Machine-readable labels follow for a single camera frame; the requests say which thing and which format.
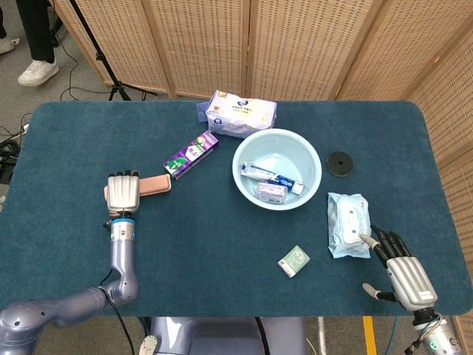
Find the gray floor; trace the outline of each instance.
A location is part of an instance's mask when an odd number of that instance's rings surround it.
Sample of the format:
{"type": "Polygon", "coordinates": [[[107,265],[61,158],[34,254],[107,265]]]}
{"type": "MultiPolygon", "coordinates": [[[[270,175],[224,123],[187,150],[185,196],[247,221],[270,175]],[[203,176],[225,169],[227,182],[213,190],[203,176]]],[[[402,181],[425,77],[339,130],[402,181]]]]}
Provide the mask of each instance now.
{"type": "MultiPolygon", "coordinates": [[[[55,49],[60,71],[54,78],[40,87],[22,87],[17,77],[30,63],[30,52],[13,0],[0,0],[4,12],[4,26],[11,38],[20,38],[20,44],[11,53],[0,55],[0,125],[12,132],[20,127],[20,118],[26,112],[34,112],[43,103],[58,101],[60,94],[69,85],[69,71],[75,63],[59,47],[55,49]]],[[[67,32],[62,29],[60,37],[70,55],[79,62],[72,74],[72,85],[86,89],[107,91],[81,55],[78,47],[67,32]]],[[[140,94],[127,91],[133,99],[140,99],[140,94]]],[[[81,100],[104,100],[107,95],[92,94],[73,90],[73,95],[81,100]]],[[[71,98],[66,94],[64,99],[71,98]]],[[[166,100],[166,96],[150,97],[148,100],[166,100]]],[[[0,185],[0,196],[7,194],[7,186],[0,185]]],[[[378,354],[384,354],[393,324],[392,317],[375,317],[375,336],[378,354]]],[[[400,354],[415,338],[411,317],[400,318],[398,333],[391,354],[400,354]]],[[[135,348],[143,338],[140,324],[135,318],[125,318],[135,348]]],[[[360,317],[326,318],[328,354],[365,354],[363,322],[360,317]]],[[[314,319],[307,320],[308,337],[317,348],[317,327],[314,319]]],[[[42,338],[38,355],[54,354],[130,354],[126,338],[114,317],[97,317],[75,327],[58,330],[47,326],[42,338]]]]}

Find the wet wipes pack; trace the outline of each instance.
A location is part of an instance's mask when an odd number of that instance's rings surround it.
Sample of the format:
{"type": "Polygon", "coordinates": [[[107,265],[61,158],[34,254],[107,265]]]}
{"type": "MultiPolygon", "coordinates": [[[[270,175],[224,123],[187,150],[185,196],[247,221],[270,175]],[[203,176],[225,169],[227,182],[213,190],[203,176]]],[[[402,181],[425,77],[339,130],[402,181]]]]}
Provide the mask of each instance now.
{"type": "Polygon", "coordinates": [[[334,258],[370,258],[370,248],[359,235],[371,235],[368,201],[360,194],[328,194],[328,248],[334,258]]]}
{"type": "Polygon", "coordinates": [[[208,130],[220,135],[247,138],[272,128],[276,120],[276,102],[240,98],[217,90],[209,102],[197,105],[199,122],[208,122],[208,130]]]}

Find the toothpaste box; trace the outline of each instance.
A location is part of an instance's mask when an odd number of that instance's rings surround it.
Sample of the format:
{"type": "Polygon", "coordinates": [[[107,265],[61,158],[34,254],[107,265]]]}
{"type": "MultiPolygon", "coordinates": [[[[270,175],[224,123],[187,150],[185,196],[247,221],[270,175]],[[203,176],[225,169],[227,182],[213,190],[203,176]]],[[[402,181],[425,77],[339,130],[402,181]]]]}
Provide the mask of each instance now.
{"type": "Polygon", "coordinates": [[[163,166],[173,178],[178,180],[218,146],[218,139],[209,131],[205,131],[173,155],[163,166]]]}

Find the light blue plastic basin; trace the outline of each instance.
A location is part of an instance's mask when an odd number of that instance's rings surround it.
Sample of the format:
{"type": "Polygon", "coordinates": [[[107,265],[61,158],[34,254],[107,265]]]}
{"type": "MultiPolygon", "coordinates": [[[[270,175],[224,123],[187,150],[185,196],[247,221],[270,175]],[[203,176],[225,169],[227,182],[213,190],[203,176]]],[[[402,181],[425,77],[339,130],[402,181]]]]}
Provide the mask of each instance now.
{"type": "Polygon", "coordinates": [[[316,150],[300,135],[285,129],[265,129],[253,133],[236,149],[232,170],[236,186],[252,203],[276,211],[294,209],[309,201],[321,180],[321,164],[316,150]],[[252,161],[263,169],[303,182],[300,195],[289,193],[286,202],[275,205],[255,197],[258,181],[241,176],[243,161],[252,161]]]}

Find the robotic arm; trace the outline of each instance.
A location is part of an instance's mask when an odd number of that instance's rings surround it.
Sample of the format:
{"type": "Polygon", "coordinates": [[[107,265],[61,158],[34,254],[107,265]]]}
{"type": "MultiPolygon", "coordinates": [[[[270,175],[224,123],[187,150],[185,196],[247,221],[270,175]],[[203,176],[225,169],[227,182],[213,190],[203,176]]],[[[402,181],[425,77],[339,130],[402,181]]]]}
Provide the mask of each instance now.
{"type": "Polygon", "coordinates": [[[120,279],[57,300],[16,302],[0,312],[0,355],[30,355],[44,326],[53,322],[67,327],[103,312],[108,302],[119,306],[139,294],[133,262],[135,220],[132,213],[140,202],[138,172],[110,175],[107,206],[112,216],[110,266],[120,279]]]}
{"type": "Polygon", "coordinates": [[[460,343],[443,316],[434,310],[438,296],[429,277],[396,233],[371,226],[379,241],[362,234],[360,238],[378,255],[391,279],[394,292],[379,291],[364,283],[364,290],[377,300],[399,302],[414,314],[414,329],[419,337],[404,351],[411,355],[423,343],[429,355],[463,355],[460,343]]]}

